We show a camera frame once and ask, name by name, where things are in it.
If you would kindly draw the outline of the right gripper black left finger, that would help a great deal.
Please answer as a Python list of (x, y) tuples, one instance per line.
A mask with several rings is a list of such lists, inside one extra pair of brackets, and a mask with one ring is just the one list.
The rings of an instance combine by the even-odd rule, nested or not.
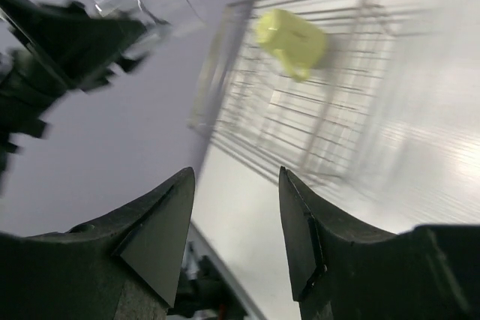
[(165, 319), (194, 203), (187, 167), (67, 232), (1, 234), (3, 319)]

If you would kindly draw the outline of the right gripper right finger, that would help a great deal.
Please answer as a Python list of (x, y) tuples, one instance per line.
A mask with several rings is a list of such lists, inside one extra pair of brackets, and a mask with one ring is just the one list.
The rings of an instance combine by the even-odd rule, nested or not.
[(280, 168), (292, 298), (303, 319), (477, 319), (479, 227), (379, 229)]

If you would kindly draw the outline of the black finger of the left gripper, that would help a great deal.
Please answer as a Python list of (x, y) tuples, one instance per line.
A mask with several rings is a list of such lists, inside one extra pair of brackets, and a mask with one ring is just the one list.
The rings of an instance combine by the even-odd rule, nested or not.
[(65, 88), (92, 91), (110, 83), (112, 64), (146, 33), (127, 16), (90, 16), (83, 4), (1, 0), (10, 32)]

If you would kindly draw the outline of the pale yellow plastic mug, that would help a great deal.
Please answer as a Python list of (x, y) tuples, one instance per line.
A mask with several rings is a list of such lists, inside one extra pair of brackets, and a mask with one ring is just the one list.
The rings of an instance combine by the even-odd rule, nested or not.
[(256, 21), (257, 44), (276, 58), (286, 74), (297, 82), (310, 78), (325, 55), (326, 33), (299, 15), (284, 9), (266, 11)]

